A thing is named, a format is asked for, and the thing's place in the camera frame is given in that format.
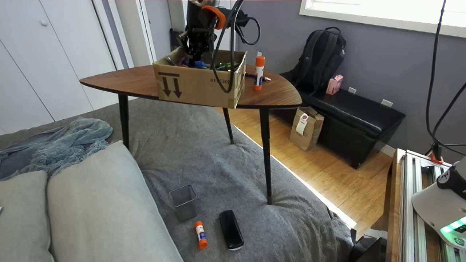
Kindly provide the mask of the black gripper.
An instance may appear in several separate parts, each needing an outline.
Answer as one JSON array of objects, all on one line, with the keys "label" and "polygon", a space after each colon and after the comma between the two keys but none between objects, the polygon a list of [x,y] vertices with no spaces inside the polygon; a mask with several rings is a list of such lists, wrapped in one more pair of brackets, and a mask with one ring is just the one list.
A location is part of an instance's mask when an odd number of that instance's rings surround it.
[{"label": "black gripper", "polygon": [[194,63],[215,50],[216,34],[213,28],[187,28],[178,36],[178,41],[190,62]]}]

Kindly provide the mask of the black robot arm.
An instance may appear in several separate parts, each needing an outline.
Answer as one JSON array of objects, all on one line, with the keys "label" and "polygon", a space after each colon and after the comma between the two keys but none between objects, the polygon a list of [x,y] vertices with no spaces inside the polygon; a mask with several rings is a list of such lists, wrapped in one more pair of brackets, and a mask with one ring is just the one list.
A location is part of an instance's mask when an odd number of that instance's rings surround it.
[{"label": "black robot arm", "polygon": [[250,17],[241,9],[241,3],[238,0],[228,9],[219,6],[217,0],[188,0],[187,27],[178,40],[191,65],[215,50],[216,30],[239,31],[248,25]]}]

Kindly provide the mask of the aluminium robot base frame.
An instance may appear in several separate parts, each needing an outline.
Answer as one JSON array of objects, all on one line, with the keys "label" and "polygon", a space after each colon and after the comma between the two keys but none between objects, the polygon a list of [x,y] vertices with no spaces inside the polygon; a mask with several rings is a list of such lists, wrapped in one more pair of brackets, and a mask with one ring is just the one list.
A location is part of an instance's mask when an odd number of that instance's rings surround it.
[{"label": "aluminium robot base frame", "polygon": [[388,183],[388,261],[466,262],[466,162],[398,150]]}]

